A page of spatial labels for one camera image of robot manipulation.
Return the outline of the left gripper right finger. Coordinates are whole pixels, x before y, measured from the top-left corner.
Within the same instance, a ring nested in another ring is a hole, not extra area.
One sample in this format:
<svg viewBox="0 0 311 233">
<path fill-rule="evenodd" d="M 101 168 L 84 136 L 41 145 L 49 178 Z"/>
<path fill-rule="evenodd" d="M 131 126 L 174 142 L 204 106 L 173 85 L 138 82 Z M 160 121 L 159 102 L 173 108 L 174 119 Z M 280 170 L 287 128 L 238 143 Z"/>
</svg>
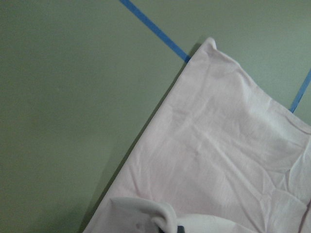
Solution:
<svg viewBox="0 0 311 233">
<path fill-rule="evenodd" d="M 177 233 L 184 233 L 184 226 L 177 226 Z"/>
</svg>

